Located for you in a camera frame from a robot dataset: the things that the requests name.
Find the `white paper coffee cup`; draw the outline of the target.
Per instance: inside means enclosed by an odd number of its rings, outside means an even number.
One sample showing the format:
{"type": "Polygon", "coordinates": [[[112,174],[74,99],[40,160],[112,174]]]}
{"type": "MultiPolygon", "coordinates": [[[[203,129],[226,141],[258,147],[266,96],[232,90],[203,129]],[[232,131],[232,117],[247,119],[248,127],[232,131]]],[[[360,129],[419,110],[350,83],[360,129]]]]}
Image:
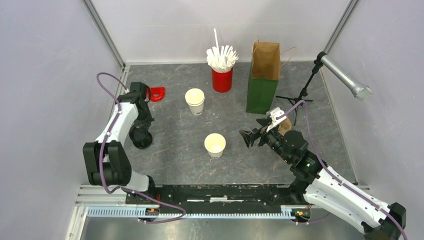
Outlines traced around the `white paper coffee cup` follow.
{"type": "Polygon", "coordinates": [[[220,158],[226,147],[226,139],[219,133],[211,133],[204,139],[204,147],[212,158],[220,158]]]}

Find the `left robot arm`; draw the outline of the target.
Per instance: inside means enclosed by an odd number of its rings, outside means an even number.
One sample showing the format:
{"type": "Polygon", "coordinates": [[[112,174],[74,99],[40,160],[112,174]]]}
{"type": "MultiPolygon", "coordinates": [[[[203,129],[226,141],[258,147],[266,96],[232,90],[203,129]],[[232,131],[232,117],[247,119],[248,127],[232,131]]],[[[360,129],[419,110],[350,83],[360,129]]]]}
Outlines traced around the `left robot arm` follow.
{"type": "Polygon", "coordinates": [[[121,186],[138,191],[145,204],[153,203],[157,190],[150,176],[132,170],[124,150],[126,138],[138,149],[153,142],[149,127],[154,121],[148,106],[151,89],[142,82],[130,84],[129,92],[118,96],[114,112],[100,136],[82,148],[88,181],[93,186],[121,186]]]}

